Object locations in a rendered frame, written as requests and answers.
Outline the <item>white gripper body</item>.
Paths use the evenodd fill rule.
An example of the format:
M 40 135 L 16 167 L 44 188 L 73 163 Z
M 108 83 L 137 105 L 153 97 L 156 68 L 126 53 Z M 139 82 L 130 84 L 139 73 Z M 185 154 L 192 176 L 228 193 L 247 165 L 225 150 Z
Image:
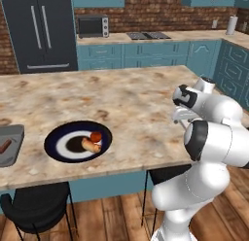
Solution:
M 190 122 L 198 119 L 198 115 L 184 107 L 177 106 L 172 114 L 172 120 L 175 124 L 179 123 L 184 129 L 187 129 Z

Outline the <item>tan cooked bread roll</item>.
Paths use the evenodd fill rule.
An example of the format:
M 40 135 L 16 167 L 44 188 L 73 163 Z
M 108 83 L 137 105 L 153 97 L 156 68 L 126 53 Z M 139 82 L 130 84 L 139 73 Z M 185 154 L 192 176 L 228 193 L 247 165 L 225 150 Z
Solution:
M 85 150 L 90 151 L 92 153 L 99 153 L 101 150 L 101 146 L 98 144 L 92 143 L 89 139 L 84 138 L 82 140 L 82 146 Z

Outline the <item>dark blue large plate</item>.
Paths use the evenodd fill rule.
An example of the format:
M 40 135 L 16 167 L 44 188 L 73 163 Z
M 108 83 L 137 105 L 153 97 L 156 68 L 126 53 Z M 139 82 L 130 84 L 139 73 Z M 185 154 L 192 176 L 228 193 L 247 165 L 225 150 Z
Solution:
M 101 133 L 101 140 L 94 143 L 101 146 L 99 153 L 87 151 L 82 146 L 82 140 L 90 140 L 92 132 Z M 50 132 L 45 139 L 44 149 L 48 156 L 58 161 L 78 163 L 103 155 L 111 143 L 112 133 L 105 125 L 91 120 L 78 120 L 60 125 Z

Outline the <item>grey tupperware container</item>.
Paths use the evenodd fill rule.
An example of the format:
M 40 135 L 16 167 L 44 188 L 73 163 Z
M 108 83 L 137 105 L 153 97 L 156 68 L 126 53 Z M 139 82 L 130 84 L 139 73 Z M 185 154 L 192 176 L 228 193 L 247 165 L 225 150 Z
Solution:
M 24 138 L 22 124 L 0 126 L 0 146 L 8 139 L 12 140 L 8 149 L 0 154 L 0 167 L 9 167 L 16 163 Z

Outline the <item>black chair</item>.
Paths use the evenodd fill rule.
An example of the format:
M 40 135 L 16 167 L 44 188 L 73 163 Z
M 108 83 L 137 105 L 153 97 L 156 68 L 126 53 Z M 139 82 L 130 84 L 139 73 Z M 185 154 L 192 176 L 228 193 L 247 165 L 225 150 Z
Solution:
M 146 185 L 148 184 L 148 177 L 151 177 L 153 185 L 157 185 L 159 183 L 168 181 L 178 175 L 185 173 L 191 167 L 192 166 L 190 164 L 185 164 L 185 165 L 178 165 L 178 166 L 147 170 L 146 176 L 145 176 L 145 184 Z M 147 194 L 146 185 L 144 186 L 141 223 L 144 223 L 144 220 L 145 220 L 145 205 L 146 205 L 146 194 Z
M 15 225 L 21 241 L 24 241 L 22 231 L 35 234 L 37 241 L 41 241 L 40 233 L 55 227 L 63 217 L 66 217 L 70 241 L 73 241 L 67 200 L 73 204 L 69 183 L 62 182 L 16 189 L 14 197 L 4 193 L 0 196 L 0 207 Z

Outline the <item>teal base cupboards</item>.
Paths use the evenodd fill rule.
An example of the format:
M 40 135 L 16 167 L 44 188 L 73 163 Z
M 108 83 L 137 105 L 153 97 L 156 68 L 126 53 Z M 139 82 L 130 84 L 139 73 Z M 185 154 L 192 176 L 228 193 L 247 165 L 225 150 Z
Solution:
M 225 40 L 80 45 L 81 70 L 185 65 L 249 111 L 249 49 Z

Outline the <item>dark hob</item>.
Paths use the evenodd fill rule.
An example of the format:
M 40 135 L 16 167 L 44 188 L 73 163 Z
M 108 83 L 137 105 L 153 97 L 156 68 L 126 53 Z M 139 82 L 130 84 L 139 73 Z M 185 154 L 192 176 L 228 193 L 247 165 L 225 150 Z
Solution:
M 126 35 L 131 40 L 165 40 L 171 39 L 169 36 L 162 32 L 129 32 Z

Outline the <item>red tomato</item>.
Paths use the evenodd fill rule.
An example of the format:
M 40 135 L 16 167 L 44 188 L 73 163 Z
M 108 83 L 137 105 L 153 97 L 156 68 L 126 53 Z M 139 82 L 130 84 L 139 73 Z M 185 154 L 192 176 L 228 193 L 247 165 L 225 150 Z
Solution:
M 90 135 L 90 140 L 93 143 L 97 143 L 101 140 L 102 136 L 100 132 L 92 132 L 92 134 Z

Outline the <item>white paper towel roll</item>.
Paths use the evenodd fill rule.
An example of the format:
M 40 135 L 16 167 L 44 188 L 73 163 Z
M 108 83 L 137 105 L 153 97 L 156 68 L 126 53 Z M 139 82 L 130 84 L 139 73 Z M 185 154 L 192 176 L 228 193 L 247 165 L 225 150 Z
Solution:
M 230 17 L 227 31 L 226 31 L 227 35 L 232 35 L 234 33 L 235 28 L 236 28 L 236 24 L 237 24 L 237 20 L 238 20 L 237 16 Z

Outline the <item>teal kitchen island base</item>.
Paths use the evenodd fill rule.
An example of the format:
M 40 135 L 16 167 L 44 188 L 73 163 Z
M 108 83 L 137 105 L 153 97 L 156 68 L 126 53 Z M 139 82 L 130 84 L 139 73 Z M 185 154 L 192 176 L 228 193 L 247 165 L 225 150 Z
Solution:
M 46 185 L 58 182 L 69 182 L 74 202 L 83 202 L 98 198 L 137 193 L 144 189 L 145 171 L 121 173 L 91 178 L 70 178 L 51 171 L 49 174 L 30 172 L 6 174 L 0 172 L 0 195 L 8 193 L 14 197 L 15 190 L 31 186 Z

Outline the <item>grey toaster oven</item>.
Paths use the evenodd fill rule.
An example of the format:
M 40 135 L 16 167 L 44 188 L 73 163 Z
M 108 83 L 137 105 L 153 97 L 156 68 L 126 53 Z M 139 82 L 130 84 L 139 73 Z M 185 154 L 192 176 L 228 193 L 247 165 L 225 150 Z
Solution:
M 80 38 L 98 38 L 109 36 L 109 18 L 107 15 L 79 15 L 78 35 Z

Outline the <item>dark grey fridge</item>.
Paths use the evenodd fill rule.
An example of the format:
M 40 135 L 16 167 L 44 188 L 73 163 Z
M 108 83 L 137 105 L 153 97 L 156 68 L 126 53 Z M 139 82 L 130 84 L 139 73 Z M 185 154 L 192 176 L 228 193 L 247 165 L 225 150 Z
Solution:
M 78 69 L 71 0 L 1 0 L 21 74 Z

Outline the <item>brown sausage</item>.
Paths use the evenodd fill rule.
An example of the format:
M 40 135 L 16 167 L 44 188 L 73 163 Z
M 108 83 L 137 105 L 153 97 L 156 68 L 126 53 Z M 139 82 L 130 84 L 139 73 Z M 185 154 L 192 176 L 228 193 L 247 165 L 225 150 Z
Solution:
M 6 140 L 1 146 L 0 146 L 0 154 L 4 153 L 8 147 L 11 145 L 12 140 L 8 139 Z

